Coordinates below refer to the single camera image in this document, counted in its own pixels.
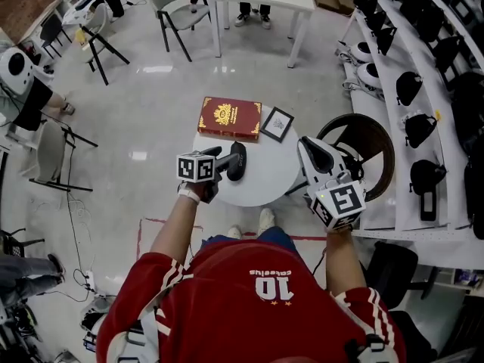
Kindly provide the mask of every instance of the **black frame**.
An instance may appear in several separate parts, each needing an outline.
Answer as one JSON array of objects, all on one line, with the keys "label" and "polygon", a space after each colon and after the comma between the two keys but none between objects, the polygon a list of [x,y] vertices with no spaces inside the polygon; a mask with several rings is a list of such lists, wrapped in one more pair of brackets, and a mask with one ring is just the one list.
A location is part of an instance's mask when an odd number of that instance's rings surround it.
[{"label": "black frame", "polygon": [[[208,6],[209,4],[207,0],[203,0],[203,3],[206,6]],[[185,53],[185,57],[187,57],[189,62],[192,62],[190,55],[188,54],[188,51],[185,48],[185,45],[183,44],[182,39],[180,38],[180,35],[178,34],[178,30],[175,28],[175,25],[172,22],[172,18],[169,16],[168,12],[161,10],[161,11],[157,11],[157,16],[161,23],[161,32],[163,33],[163,40],[165,41],[166,52],[169,52],[169,46],[168,46],[168,39],[166,38],[166,26],[165,26],[165,22],[163,21],[163,15],[165,15],[166,19],[168,20],[169,26],[171,27],[173,33],[175,33],[176,39],[178,40],[178,43],[180,43],[181,49]],[[212,18],[210,17],[210,12],[208,13],[208,17],[211,23]]]},{"label": "black frame", "polygon": [[[276,111],[279,112],[279,113],[281,113],[281,114],[283,114],[283,115],[285,115],[287,118],[289,118],[289,122],[287,123],[286,128],[284,129],[284,131],[282,132],[281,137],[278,137],[276,135],[273,135],[272,133],[270,133],[267,130],[265,130],[265,127],[267,126],[268,122],[272,119],[272,117],[274,116],[274,114],[275,114]],[[264,125],[262,125],[262,128],[260,129],[260,132],[261,133],[264,133],[264,135],[267,135],[268,137],[273,138],[274,140],[276,140],[278,142],[282,142],[284,140],[284,137],[286,137],[287,131],[289,130],[291,124],[293,123],[293,120],[294,120],[294,117],[291,116],[290,114],[288,114],[285,111],[279,109],[278,107],[273,107],[272,110],[271,110],[271,113],[268,115],[267,119],[265,119]]]},{"label": "black frame", "polygon": [[[109,85],[109,82],[107,81],[106,74],[104,74],[103,67],[101,65],[101,61],[99,60],[98,52],[96,51],[95,46],[92,44],[94,40],[98,39],[99,42],[101,42],[104,47],[106,47],[111,54],[115,54],[121,61],[123,61],[125,64],[129,64],[129,60],[127,60],[125,57],[123,57],[119,51],[117,51],[112,45],[110,45],[105,38],[103,38],[99,33],[92,33],[87,29],[85,26],[82,26],[82,31],[88,33],[91,38],[89,39],[89,47],[91,47],[91,52],[92,52],[92,57],[94,58],[96,64],[98,65],[99,72],[101,73],[101,76],[103,77],[104,84],[106,86]],[[92,60],[89,63],[89,66],[91,67],[91,71],[94,72],[95,69],[92,65]]]}]

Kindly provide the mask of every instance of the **gray chair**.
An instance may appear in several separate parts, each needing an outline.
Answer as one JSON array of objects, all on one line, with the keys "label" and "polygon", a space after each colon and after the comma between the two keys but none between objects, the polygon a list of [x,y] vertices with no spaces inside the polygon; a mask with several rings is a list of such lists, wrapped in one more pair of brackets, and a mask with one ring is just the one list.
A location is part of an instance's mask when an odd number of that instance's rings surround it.
[{"label": "gray chair", "polygon": [[180,43],[183,52],[187,59],[191,62],[190,55],[185,48],[178,31],[191,28],[192,31],[195,29],[195,24],[201,21],[206,15],[209,15],[209,6],[206,0],[203,0],[204,5],[196,5],[197,12],[191,12],[191,5],[186,4],[180,8],[176,8],[171,13],[168,13],[164,8],[171,2],[176,0],[150,0],[151,5],[155,11],[157,19],[161,23],[161,31],[163,32],[163,40],[165,41],[166,52],[169,52],[168,39],[166,38],[166,28],[169,27],[175,33],[175,36]]},{"label": "gray chair", "polygon": [[92,188],[61,183],[66,144],[70,145],[72,149],[76,147],[67,140],[68,135],[72,136],[73,134],[61,128],[58,123],[53,121],[44,122],[36,150],[36,164],[25,172],[37,169],[36,177],[30,178],[29,181],[38,185],[67,192],[70,192],[71,189],[91,192]]}]

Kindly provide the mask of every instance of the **white floor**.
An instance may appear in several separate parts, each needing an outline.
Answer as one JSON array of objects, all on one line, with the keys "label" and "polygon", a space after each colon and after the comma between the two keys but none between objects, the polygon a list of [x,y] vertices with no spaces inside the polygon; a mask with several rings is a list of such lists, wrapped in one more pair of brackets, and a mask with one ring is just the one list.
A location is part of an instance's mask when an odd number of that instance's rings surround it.
[{"label": "white floor", "polygon": [[[231,5],[231,21],[238,7]],[[208,18],[181,37],[190,53],[189,63],[174,35],[168,31],[171,51],[166,53],[160,23],[150,5],[130,7],[113,28],[110,43],[130,60],[126,66],[107,51],[101,54],[109,85],[98,71],[76,61],[76,44],[64,48],[56,60],[54,90],[64,94],[77,111],[66,117],[80,135],[99,143],[98,149],[77,142],[71,184],[93,187],[73,192],[82,203],[71,203],[82,268],[92,265],[98,290],[115,294],[139,253],[168,217],[176,199],[174,159],[191,150],[197,119],[206,95],[260,101],[295,116],[298,135],[316,135],[335,116],[352,112],[343,95],[342,67],[334,56],[336,40],[347,18],[318,9],[312,16],[294,69],[287,68],[292,41],[287,38],[288,10],[273,8],[273,28],[257,20],[222,33],[222,57],[213,57]],[[67,178],[69,153],[63,179]],[[76,299],[85,291],[73,280],[78,267],[67,202],[64,194],[29,184],[18,175],[23,153],[9,157],[2,190],[2,229],[27,227],[28,239],[45,238],[45,245],[28,249],[31,256],[59,255],[67,281],[59,290]],[[301,193],[270,204],[286,232],[321,235],[317,218],[307,210]],[[256,231],[260,208],[239,208],[216,200],[197,214],[192,248],[202,238],[223,234],[233,224]],[[297,240],[310,268],[324,249],[324,241]],[[318,270],[324,284],[324,265]],[[77,303],[60,294],[29,300],[39,321],[39,334],[51,357],[69,349],[83,363],[95,361],[84,350]]]}]

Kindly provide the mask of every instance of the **white shelf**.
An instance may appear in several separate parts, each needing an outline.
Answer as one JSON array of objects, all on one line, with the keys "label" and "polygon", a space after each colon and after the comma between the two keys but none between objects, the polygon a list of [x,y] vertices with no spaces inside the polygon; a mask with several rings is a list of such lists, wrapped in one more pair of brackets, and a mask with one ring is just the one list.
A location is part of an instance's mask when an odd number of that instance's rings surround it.
[{"label": "white shelf", "polygon": [[[344,63],[346,77],[355,78],[354,66]],[[364,114],[377,121],[391,135],[386,105],[362,90],[351,90],[351,101],[355,113]],[[383,171],[382,155],[377,155],[363,164],[365,188],[372,189]],[[361,214],[360,227],[364,230],[394,228],[396,220],[396,175],[385,192],[377,199],[367,203],[367,209]]]},{"label": "white shelf", "polygon": [[392,0],[378,0],[378,4],[397,28],[397,36],[401,38],[411,55],[417,72],[422,77],[423,87],[427,92],[434,116],[437,113],[440,113],[441,116],[437,123],[437,130],[442,144],[443,163],[448,170],[445,179],[447,194],[450,196],[448,198],[449,224],[452,228],[469,225],[464,186],[464,169],[467,165],[467,158],[459,145],[451,99],[439,72],[435,68],[432,52],[420,40],[417,30],[400,12],[400,3]]},{"label": "white shelf", "polygon": [[476,58],[476,61],[479,64],[481,70],[484,70],[484,56],[482,55],[481,50],[479,49],[479,47],[477,47],[477,44],[474,42],[474,39],[472,39],[467,29],[464,27],[464,25],[459,20],[459,18],[455,15],[453,10],[450,9],[450,7],[447,6],[447,4],[444,3],[442,0],[432,0],[432,1],[437,7],[439,7],[444,11],[444,15],[447,17],[448,21],[451,22],[452,26],[454,26],[457,32],[461,34],[462,37],[464,38],[464,41],[466,42],[467,47],[469,47],[470,52],[472,52],[472,54]]},{"label": "white shelf", "polygon": [[396,156],[396,230],[416,230],[447,225],[446,181],[442,181],[437,187],[438,215],[435,222],[420,220],[419,197],[415,193],[409,192],[410,169],[415,161],[426,159],[435,162],[437,159],[440,163],[442,162],[442,148],[438,132],[434,131],[417,149],[413,149],[405,146],[406,134],[400,129],[400,120],[405,114],[418,109],[426,114],[432,113],[427,94],[423,89],[419,91],[409,107],[398,105],[396,80],[404,72],[416,69],[398,36],[393,39],[386,56],[379,54],[376,38],[371,35],[362,13],[356,10],[354,15],[370,48],[386,100],[390,135]]}]

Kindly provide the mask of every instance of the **black shoe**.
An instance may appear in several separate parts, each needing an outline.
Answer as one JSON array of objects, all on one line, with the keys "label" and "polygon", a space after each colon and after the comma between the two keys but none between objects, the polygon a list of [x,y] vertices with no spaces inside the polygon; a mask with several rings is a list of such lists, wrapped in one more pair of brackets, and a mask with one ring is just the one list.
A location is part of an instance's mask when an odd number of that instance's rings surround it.
[{"label": "black shoe", "polygon": [[59,275],[63,275],[64,268],[62,267],[59,259],[57,259],[57,257],[54,254],[48,254],[47,258],[50,262],[52,262],[55,265],[55,268],[57,269],[57,273],[59,273]]}]

